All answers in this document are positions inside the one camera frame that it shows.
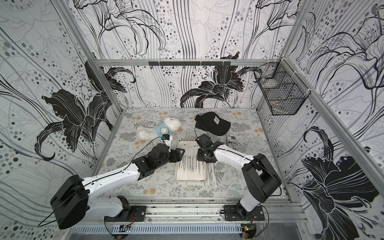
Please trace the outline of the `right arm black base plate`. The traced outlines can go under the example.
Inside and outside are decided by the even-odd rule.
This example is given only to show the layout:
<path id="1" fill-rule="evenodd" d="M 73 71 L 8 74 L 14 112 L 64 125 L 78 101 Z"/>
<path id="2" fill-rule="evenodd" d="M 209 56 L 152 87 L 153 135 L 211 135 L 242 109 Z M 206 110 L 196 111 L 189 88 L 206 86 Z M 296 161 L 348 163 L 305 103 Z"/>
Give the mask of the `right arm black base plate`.
<path id="1" fill-rule="evenodd" d="M 235 221 L 264 221 L 265 215 L 261 206 L 256 206 L 252 211 L 247 212 L 240 205 L 224 205 L 224 209 L 220 211 L 228 222 Z"/>

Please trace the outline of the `pile straw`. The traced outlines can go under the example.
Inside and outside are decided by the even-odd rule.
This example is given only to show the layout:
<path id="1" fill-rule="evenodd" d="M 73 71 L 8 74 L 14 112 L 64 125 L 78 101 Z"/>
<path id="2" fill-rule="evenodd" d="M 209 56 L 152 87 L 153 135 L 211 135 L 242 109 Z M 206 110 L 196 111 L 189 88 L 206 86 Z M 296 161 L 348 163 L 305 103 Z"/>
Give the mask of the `pile straw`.
<path id="1" fill-rule="evenodd" d="M 212 187 L 214 189 L 217 188 L 218 184 L 217 184 L 217 178 L 215 175 L 214 164 L 213 163 L 207 163 L 206 169 L 207 169 L 207 172 L 206 172 L 207 178 L 205 181 L 205 185 L 207 187 Z"/>

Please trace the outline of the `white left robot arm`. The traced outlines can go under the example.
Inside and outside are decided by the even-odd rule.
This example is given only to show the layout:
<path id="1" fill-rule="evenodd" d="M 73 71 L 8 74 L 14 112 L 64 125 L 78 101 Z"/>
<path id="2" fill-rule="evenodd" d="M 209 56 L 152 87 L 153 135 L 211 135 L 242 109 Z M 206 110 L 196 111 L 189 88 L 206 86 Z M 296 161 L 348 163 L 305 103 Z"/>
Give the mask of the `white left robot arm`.
<path id="1" fill-rule="evenodd" d="M 116 222 L 127 220 L 132 213 L 125 197 L 117 196 L 107 201 L 97 201 L 97 197 L 144 179 L 168 163 L 180 162 L 184 153 L 184 149 L 172 150 L 165 144 L 157 144 L 148 154 L 119 169 L 84 179 L 79 175 L 69 177 L 50 201 L 59 229 L 68 229 L 87 218 L 109 217 Z"/>

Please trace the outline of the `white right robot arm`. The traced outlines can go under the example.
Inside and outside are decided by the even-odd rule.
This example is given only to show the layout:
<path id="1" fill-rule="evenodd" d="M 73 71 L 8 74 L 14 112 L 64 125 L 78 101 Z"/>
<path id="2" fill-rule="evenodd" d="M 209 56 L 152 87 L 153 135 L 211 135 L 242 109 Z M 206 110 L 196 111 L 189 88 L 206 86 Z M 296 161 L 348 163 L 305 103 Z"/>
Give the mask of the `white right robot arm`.
<path id="1" fill-rule="evenodd" d="M 206 134 L 197 137 L 196 142 L 199 146 L 198 161 L 220 162 L 242 172 L 248 190 L 237 203 L 239 214 L 250 214 L 281 188 L 282 180 L 265 155 L 243 154 L 222 142 L 212 142 Z"/>

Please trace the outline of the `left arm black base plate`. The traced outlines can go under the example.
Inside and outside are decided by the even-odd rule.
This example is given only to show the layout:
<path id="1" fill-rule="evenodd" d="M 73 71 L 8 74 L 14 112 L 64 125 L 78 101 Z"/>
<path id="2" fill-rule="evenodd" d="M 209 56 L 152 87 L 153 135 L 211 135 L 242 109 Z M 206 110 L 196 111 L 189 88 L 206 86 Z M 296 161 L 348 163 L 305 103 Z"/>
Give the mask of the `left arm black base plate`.
<path id="1" fill-rule="evenodd" d="M 106 222 L 143 222 L 145 220 L 146 206 L 131 206 L 130 209 L 123 210 L 116 217 L 104 217 Z"/>

